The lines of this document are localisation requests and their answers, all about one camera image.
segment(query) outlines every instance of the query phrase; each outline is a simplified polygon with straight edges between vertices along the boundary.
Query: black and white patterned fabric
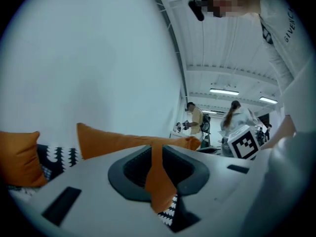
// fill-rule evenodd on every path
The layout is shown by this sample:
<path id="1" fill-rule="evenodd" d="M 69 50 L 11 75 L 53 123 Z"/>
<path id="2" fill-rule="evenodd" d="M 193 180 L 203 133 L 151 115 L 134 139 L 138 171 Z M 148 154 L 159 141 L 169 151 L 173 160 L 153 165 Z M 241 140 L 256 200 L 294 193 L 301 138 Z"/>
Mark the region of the black and white patterned fabric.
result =
<path id="1" fill-rule="evenodd" d="M 175 195 L 172 199 L 173 202 L 172 202 L 171 206 L 166 211 L 158 213 L 159 219 L 167 226 L 172 225 L 174 211 L 175 211 L 176 205 L 177 205 L 177 199 L 178 199 L 178 195 Z"/>
<path id="2" fill-rule="evenodd" d="M 39 162 L 48 181 L 82 161 L 82 155 L 76 148 L 61 148 L 38 144 Z"/>

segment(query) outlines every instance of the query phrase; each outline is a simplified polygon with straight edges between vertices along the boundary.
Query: white jacket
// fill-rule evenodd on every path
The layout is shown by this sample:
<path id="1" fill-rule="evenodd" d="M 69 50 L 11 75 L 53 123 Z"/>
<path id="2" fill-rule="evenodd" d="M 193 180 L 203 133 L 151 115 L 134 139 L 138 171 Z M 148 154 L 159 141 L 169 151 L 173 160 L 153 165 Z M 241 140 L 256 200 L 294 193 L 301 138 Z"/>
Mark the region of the white jacket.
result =
<path id="1" fill-rule="evenodd" d="M 242 124 L 247 124 L 249 126 L 254 126 L 258 123 L 255 116 L 250 114 L 247 108 L 240 107 L 233 112 L 232 120 L 228 128 L 224 127 L 224 121 L 226 117 L 221 122 L 221 129 L 225 132 L 224 137 L 228 137 L 231 131 Z"/>

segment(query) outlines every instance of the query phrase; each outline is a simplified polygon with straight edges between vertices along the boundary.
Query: fluorescent light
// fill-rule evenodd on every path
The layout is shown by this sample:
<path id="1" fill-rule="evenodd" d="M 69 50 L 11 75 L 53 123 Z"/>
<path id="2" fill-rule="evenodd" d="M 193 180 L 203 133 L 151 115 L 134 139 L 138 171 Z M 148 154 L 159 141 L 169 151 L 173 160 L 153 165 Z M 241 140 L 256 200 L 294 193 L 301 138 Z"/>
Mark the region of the fluorescent light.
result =
<path id="1" fill-rule="evenodd" d="M 239 94 L 239 92 L 237 92 L 237 91 L 224 90 L 224 89 L 210 89 L 209 92 L 212 92 L 212 93 L 230 94 L 230 95 L 235 95 L 235 96 L 237 96 L 237 95 Z"/>
<path id="2" fill-rule="evenodd" d="M 203 113 L 217 114 L 216 112 L 202 111 Z"/>
<path id="3" fill-rule="evenodd" d="M 266 97 L 260 97 L 260 100 L 268 102 L 268 103 L 271 103 L 271 104 L 277 104 L 276 100 L 272 100 L 272 99 L 269 99 L 269 98 L 266 98 Z"/>

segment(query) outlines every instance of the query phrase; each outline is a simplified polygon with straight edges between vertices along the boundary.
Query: white shirt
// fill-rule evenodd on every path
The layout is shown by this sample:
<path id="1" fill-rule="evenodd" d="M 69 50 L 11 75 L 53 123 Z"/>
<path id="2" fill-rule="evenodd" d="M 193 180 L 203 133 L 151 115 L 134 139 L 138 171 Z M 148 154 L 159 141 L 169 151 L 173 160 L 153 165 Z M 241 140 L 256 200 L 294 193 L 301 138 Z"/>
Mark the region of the white shirt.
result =
<path id="1" fill-rule="evenodd" d="M 286 0 L 260 0 L 263 43 L 281 93 L 314 56 L 304 25 Z"/>
<path id="2" fill-rule="evenodd" d="M 247 108 L 240 107 L 233 112 L 231 123 L 228 127 L 224 127 L 224 121 L 226 117 L 221 122 L 221 129 L 225 132 L 224 137 L 228 137 L 229 134 L 238 126 L 247 124 L 249 126 L 254 126 L 258 123 L 256 117 L 253 117 L 250 114 L 250 111 Z"/>

